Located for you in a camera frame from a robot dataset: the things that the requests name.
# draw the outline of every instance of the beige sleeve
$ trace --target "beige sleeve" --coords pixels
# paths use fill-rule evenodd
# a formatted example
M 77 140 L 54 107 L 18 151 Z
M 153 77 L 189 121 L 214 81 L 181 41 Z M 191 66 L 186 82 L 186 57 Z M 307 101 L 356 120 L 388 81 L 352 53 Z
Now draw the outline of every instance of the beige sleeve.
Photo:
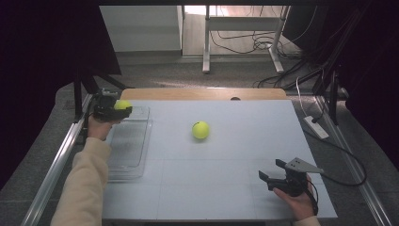
M 304 218 L 294 223 L 295 226 L 320 226 L 320 222 L 316 216 Z
M 52 225 L 101 225 L 103 192 L 108 179 L 106 160 L 111 148 L 89 137 L 73 159 Z

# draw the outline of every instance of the human arm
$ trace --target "human arm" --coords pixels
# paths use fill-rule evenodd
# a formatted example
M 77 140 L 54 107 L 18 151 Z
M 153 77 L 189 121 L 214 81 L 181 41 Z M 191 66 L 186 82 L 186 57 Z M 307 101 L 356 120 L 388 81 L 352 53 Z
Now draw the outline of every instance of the human arm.
M 103 140 L 113 123 L 89 118 L 86 145 L 73 159 L 52 225 L 101 225 L 111 152 Z
M 311 189 L 311 178 L 308 175 L 308 190 L 312 194 Z M 309 196 L 303 192 L 301 195 L 297 197 L 291 197 L 285 192 L 281 191 L 278 188 L 274 188 L 273 191 L 279 196 L 282 200 L 286 201 L 290 206 L 291 210 L 294 213 L 295 220 L 297 220 L 294 225 L 295 226 L 319 226 L 320 223 L 317 217 L 314 215 L 313 206 L 311 204 L 311 199 Z

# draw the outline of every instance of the tennis ball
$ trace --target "tennis ball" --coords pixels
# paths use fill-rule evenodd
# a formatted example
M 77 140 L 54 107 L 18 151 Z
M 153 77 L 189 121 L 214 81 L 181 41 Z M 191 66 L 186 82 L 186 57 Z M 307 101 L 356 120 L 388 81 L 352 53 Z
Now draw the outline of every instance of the tennis ball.
M 126 108 L 128 108 L 129 106 L 132 106 L 132 104 L 129 101 L 125 101 L 125 100 L 118 100 L 115 105 L 114 108 L 116 110 L 124 110 Z
M 205 121 L 198 121 L 193 125 L 192 128 L 193 136 L 199 139 L 208 137 L 209 125 Z

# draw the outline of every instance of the clear plastic container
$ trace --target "clear plastic container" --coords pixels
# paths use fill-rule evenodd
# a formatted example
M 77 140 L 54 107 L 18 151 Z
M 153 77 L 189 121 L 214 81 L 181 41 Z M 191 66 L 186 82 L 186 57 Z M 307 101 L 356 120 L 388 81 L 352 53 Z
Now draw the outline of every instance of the clear plastic container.
M 146 106 L 134 106 L 129 118 L 112 126 L 106 138 L 112 148 L 108 159 L 110 182 L 143 175 L 151 128 L 150 109 Z

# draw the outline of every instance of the white wall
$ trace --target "white wall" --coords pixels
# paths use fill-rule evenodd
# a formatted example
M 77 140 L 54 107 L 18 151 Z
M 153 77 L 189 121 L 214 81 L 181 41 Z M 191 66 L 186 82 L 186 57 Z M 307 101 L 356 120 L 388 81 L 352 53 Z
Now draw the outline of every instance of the white wall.
M 182 49 L 180 6 L 104 6 L 100 10 L 115 52 Z

